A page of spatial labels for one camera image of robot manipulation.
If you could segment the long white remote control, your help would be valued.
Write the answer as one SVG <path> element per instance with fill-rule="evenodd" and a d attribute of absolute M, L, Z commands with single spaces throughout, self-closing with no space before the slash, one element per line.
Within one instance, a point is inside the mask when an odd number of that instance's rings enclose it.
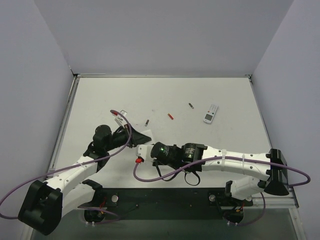
<path fill-rule="evenodd" d="M 152 131 L 150 129 L 144 130 L 141 133 L 143 135 L 146 135 L 146 136 L 150 137 L 150 138 L 153 138 L 153 133 L 152 133 Z"/>

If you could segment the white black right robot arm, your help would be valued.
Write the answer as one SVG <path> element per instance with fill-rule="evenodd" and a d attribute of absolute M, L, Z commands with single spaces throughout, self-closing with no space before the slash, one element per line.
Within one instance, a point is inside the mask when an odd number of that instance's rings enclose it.
<path fill-rule="evenodd" d="M 244 177 L 225 184 L 225 195 L 237 200 L 265 192 L 273 196 L 287 196 L 287 162 L 279 149 L 267 153 L 249 154 L 217 149 L 197 143 L 182 147 L 157 142 L 150 150 L 156 163 L 174 170 L 197 175 L 204 171 L 221 171 Z"/>

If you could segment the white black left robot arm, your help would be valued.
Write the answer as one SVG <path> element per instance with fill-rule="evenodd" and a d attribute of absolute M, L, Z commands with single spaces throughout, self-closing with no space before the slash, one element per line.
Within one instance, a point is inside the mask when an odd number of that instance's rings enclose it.
<path fill-rule="evenodd" d="M 62 217 L 79 205 L 101 203 L 103 194 L 96 188 L 85 187 L 84 196 L 69 199 L 80 191 L 83 181 L 99 172 L 108 162 L 109 152 L 120 148 L 135 148 L 152 141 L 152 137 L 136 131 L 133 127 L 121 126 L 112 132 L 108 125 L 95 129 L 92 142 L 73 165 L 46 180 L 35 180 L 28 188 L 18 220 L 47 236 L 59 225 Z"/>

